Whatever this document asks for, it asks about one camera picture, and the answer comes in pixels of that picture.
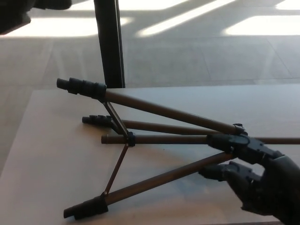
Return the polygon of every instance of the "table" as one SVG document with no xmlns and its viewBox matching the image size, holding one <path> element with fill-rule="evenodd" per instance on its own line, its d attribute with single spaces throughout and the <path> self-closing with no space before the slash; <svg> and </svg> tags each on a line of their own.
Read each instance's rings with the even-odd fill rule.
<svg viewBox="0 0 300 225">
<path fill-rule="evenodd" d="M 145 88 L 114 90 L 227 123 L 242 122 L 250 135 L 300 133 L 300 85 Z M 185 125 L 115 105 L 122 119 Z M 83 221 L 63 210 L 104 190 L 122 145 L 102 145 L 109 130 L 81 123 L 104 114 L 96 100 L 63 90 L 34 91 L 0 178 L 4 225 L 228 224 L 276 221 L 244 212 L 225 182 L 192 174 L 109 206 Z M 300 165 L 298 146 L 271 146 Z M 128 150 L 111 191 L 217 153 L 208 146 L 137 145 Z M 261 173 L 259 166 L 254 166 Z"/>
</svg>

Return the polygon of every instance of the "tiled floor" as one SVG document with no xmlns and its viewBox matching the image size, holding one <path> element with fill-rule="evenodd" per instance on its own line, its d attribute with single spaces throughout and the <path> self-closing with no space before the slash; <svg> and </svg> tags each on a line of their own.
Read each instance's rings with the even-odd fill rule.
<svg viewBox="0 0 300 225">
<path fill-rule="evenodd" d="M 33 90 L 104 81 L 92 1 L 73 2 L 0 37 L 0 171 Z M 299 0 L 119 2 L 127 87 L 300 83 Z"/>
</svg>

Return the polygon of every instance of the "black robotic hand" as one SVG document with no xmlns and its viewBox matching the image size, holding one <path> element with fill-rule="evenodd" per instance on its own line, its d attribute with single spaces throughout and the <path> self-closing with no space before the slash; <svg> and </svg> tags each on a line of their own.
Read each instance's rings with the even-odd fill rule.
<svg viewBox="0 0 300 225">
<path fill-rule="evenodd" d="M 230 162 L 207 166 L 199 173 L 207 179 L 227 181 L 242 201 L 242 210 L 273 215 L 286 225 L 300 224 L 300 168 L 287 156 L 246 135 L 209 135 L 208 145 L 264 167 L 262 176 Z"/>
<path fill-rule="evenodd" d="M 1 0 L 0 35 L 30 23 L 27 12 L 32 8 L 65 10 L 71 6 L 71 0 Z"/>
</svg>

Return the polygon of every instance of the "metal pole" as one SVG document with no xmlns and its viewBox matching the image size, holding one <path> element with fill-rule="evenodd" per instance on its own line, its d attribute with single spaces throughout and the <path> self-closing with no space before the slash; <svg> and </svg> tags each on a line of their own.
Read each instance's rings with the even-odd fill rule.
<svg viewBox="0 0 300 225">
<path fill-rule="evenodd" d="M 104 191 L 104 194 L 105 194 L 105 195 L 107 195 L 107 194 L 109 193 L 109 191 L 110 191 L 110 189 L 111 189 L 111 187 L 112 187 L 112 185 L 113 185 L 113 181 L 114 181 L 114 179 L 115 179 L 116 176 L 117 176 L 117 173 L 118 173 L 118 171 L 119 171 L 119 168 L 120 168 L 120 166 L 121 166 L 121 163 L 123 162 L 123 159 L 124 159 L 124 157 L 125 157 L 125 154 L 126 154 L 128 148 L 129 148 L 128 144 L 125 144 L 125 146 L 124 146 L 124 148 L 123 148 L 123 150 L 122 150 L 122 152 L 121 152 L 121 154 L 120 154 L 120 157 L 119 157 L 119 159 L 118 159 L 118 161 L 117 161 L 117 164 L 116 164 L 116 166 L 115 166 L 115 168 L 114 168 L 114 170 L 113 170 L 113 172 L 112 172 L 112 175 L 111 175 L 111 177 L 110 177 L 110 179 L 109 179 L 109 181 L 108 181 L 108 183 L 107 183 L 107 186 L 106 186 L 106 188 L 105 188 L 105 191 Z"/>
<path fill-rule="evenodd" d="M 220 164 L 228 160 L 233 159 L 230 154 L 219 153 L 214 156 L 210 156 L 205 159 L 201 159 L 197 162 L 188 164 L 186 166 L 180 167 L 178 169 L 163 173 L 156 177 L 141 181 L 139 183 L 133 184 L 131 186 L 122 188 L 120 190 L 109 193 L 105 197 L 105 202 L 107 205 L 116 203 L 123 199 L 129 198 L 131 196 L 137 195 L 141 192 L 156 188 L 163 184 L 169 183 L 173 180 L 188 176 L 190 174 L 196 173 L 201 170 L 204 166 L 211 164 Z"/>
<path fill-rule="evenodd" d="M 127 129 L 148 130 L 160 133 L 175 134 L 175 135 L 212 135 L 219 133 L 215 130 L 200 129 L 193 127 L 182 127 L 174 125 L 165 125 L 158 123 L 147 123 L 131 120 L 122 120 Z"/>
<path fill-rule="evenodd" d="M 125 144 L 126 138 L 122 135 L 104 135 L 102 144 Z M 201 135 L 136 135 L 136 144 L 207 144 L 206 136 Z"/>
<path fill-rule="evenodd" d="M 116 92 L 112 92 L 110 90 L 106 90 L 105 98 L 109 102 L 113 102 L 119 105 L 124 105 L 145 112 L 157 114 L 160 116 L 168 117 L 174 120 L 179 120 L 182 122 L 198 125 L 225 134 L 236 134 L 236 133 L 242 133 L 244 131 L 242 127 L 210 120 L 198 115 L 193 115 L 187 112 L 171 109 L 135 97 L 122 95 Z"/>
<path fill-rule="evenodd" d="M 108 111 L 108 113 L 110 114 L 110 116 L 112 117 L 114 124 L 117 126 L 118 130 L 124 135 L 124 137 L 127 137 L 128 136 L 127 128 L 124 125 L 123 121 L 120 119 L 115 109 L 113 108 L 112 104 L 110 102 L 104 102 L 103 105 L 105 109 Z"/>
<path fill-rule="evenodd" d="M 265 144 L 300 144 L 300 138 L 284 137 L 253 137 Z M 136 135 L 136 144 L 206 144 L 203 135 Z M 104 135 L 102 144 L 125 144 L 127 141 L 122 135 Z"/>
</svg>

